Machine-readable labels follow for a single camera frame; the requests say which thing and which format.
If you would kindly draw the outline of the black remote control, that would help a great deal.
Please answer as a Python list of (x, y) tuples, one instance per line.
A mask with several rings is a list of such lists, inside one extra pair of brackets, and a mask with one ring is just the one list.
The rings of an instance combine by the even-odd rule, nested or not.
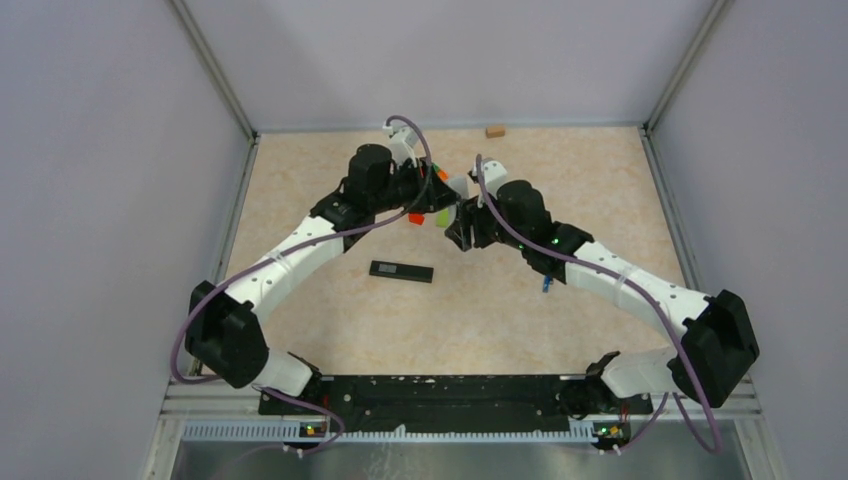
[(394, 280), (432, 283), (434, 269), (419, 265), (373, 260), (370, 264), (369, 275)]

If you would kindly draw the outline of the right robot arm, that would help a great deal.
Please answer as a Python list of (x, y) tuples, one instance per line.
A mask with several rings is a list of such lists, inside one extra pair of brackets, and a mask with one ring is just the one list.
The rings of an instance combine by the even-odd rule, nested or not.
[(526, 180), (490, 199), (461, 202), (445, 235), (461, 250), (499, 243), (516, 248), (535, 272), (590, 291), (668, 339), (665, 348), (617, 354), (586, 385), (589, 404), (612, 412), (626, 397), (677, 393), (720, 408), (760, 355), (744, 300), (715, 296), (659, 278), (612, 253), (594, 237), (552, 219)]

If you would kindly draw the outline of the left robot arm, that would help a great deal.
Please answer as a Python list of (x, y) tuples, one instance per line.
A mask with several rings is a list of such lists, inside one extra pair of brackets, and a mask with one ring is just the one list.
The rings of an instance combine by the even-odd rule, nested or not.
[(359, 146), (339, 186), (285, 240), (220, 284), (203, 281), (194, 288), (186, 351), (233, 388), (271, 387), (295, 412), (314, 410), (321, 397), (314, 368), (290, 353), (272, 352), (263, 322), (318, 268), (381, 227), (377, 215), (436, 213), (459, 200), (426, 158)]

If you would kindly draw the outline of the white remote control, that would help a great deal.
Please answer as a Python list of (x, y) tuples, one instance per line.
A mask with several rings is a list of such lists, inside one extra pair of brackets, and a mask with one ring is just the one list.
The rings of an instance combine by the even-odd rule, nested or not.
[(453, 200), (452, 204), (447, 207), (447, 209), (451, 210), (453, 223), (458, 216), (459, 207), (466, 199), (469, 198), (469, 189), (467, 179), (464, 176), (451, 176), (445, 181), (445, 183), (456, 194), (456, 198)]

